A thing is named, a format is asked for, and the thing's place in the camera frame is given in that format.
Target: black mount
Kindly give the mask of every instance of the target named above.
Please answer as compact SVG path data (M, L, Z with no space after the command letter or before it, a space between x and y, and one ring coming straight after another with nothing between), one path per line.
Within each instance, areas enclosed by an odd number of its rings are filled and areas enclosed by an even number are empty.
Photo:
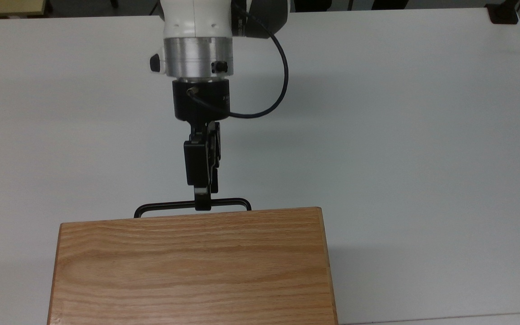
M194 187L196 210L211 210L211 193L218 193L220 161L220 123L230 111L230 88L227 80L172 83L174 111L179 120L190 124L190 138L184 142L186 178ZM202 100L225 113L200 107L188 96L193 90Z
M489 18L493 24L516 25L519 17L516 15L515 6L519 0L506 0L500 5L486 4Z
M241 205L246 208L247 211L252 210L250 202L244 198L219 198L210 201L211 206L228 206L228 205ZM140 218L142 214L148 211L158 210L173 210L173 209L189 209L195 208L195 201L178 201L178 202L163 202L163 203L150 203L140 206L134 213L134 218Z

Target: wooden box lid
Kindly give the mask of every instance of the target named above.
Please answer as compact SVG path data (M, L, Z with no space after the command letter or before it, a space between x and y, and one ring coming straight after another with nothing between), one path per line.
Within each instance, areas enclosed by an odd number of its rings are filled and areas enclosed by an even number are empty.
M64 223L50 325L337 325L320 208Z

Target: floor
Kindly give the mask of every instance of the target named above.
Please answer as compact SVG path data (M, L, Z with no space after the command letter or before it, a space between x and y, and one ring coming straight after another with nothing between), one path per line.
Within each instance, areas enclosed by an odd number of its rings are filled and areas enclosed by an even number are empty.
M157 0L119 0L112 8L110 0L50 0L50 17L144 16L150 14ZM349 0L332 0L329 11L347 10ZM354 0L353 10L370 10L374 0ZM407 9L482 8L486 3L500 0L409 0ZM153 14L161 14L156 8Z

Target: black cable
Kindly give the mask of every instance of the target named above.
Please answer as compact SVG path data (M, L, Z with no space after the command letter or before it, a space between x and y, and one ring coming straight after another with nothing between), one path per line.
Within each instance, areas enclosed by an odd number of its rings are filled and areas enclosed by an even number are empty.
M288 88L288 61L286 60L286 54L284 53L284 50L282 49L282 46L280 45L280 42L278 42L278 39L276 39L274 33L272 33L264 23L256 18L255 16L248 13L246 10L242 9L242 7L238 6L235 2L232 2L232 6L236 8L241 14L246 15L249 19L254 20L258 25L266 31L266 33L270 36L272 41L274 42L274 45L276 45L276 48L278 49L278 52L280 53L280 57L282 58L282 64L284 67L284 81L282 85L282 91L280 92L280 96L276 101L270 106L268 109L261 111L260 113L254 113L254 114L240 114L240 113L233 113L229 112L227 113L230 117L237 117L238 119L256 119L257 117L263 117L264 115L267 115L271 113L271 111L274 111L278 105L282 102L282 99L284 99L284 95L286 94L286 90ZM194 87L188 89L187 94L192 99L192 101L195 101L196 103L200 104L202 107L209 109L210 111L214 111L216 113L226 114L226 111L223 111L219 109L218 107L215 107L214 105L211 105L210 103L206 103L202 99L198 98L196 96L197 89L195 90Z
M155 5L153 5L152 11L150 12L150 14L149 14L148 16L153 15L153 12L155 12L155 9L158 7L158 4L159 4L159 0L157 0L157 1L155 2Z

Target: black button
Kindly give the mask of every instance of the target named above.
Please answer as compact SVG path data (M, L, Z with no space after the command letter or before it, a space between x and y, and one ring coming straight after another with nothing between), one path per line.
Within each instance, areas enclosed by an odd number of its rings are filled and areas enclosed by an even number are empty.
M153 72L159 72L159 55L154 54L154 55L150 58L150 69L151 69Z
M213 67L212 72L215 72L217 74L222 74L223 72L228 72L228 63L226 61L216 61L212 64L212 67Z

